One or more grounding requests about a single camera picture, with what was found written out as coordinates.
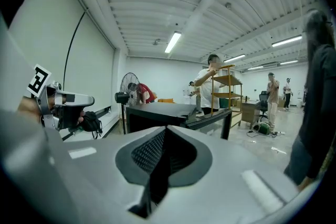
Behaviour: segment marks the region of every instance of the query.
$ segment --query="pedestal fan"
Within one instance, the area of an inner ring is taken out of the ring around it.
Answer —
[[[118,104],[121,104],[121,116],[122,116],[122,127],[124,134],[126,134],[125,130],[125,122],[124,122],[124,105],[132,106],[139,103],[139,80],[133,73],[127,73],[121,80],[120,84],[120,92],[117,92],[114,95],[115,101]]]

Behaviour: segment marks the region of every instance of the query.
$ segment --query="black t-shirt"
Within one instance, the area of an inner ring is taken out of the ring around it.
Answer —
[[[336,51],[333,47],[323,45],[315,52],[308,73],[308,92],[299,135],[312,156],[307,176],[315,178],[336,131]]]

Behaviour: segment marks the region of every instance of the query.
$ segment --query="beige pants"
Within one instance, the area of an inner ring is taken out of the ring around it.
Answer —
[[[271,131],[273,131],[275,127],[275,115],[277,114],[278,104],[277,103],[267,103],[268,104],[268,123],[271,127]]]

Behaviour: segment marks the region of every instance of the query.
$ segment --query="wooden desk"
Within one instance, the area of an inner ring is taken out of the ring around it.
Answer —
[[[252,129],[253,124],[259,120],[260,114],[260,101],[243,101],[242,104],[242,121],[250,123],[250,129]]]

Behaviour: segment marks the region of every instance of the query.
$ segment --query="wooden frame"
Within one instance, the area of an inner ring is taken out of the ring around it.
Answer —
[[[214,77],[212,76],[212,97],[211,97],[211,115],[213,115],[214,110],[214,96],[218,98],[228,98],[229,99],[229,108],[231,108],[231,97],[240,97],[240,112],[241,107],[243,103],[243,84],[236,79],[233,75],[230,74],[230,67],[234,67],[235,65],[228,65],[228,66],[222,66],[220,69],[227,68],[228,75],[227,76],[221,76],[221,77]],[[229,93],[219,93],[214,92],[214,80],[220,82],[221,84],[229,86]],[[240,94],[231,93],[231,86],[234,85],[240,85]]]

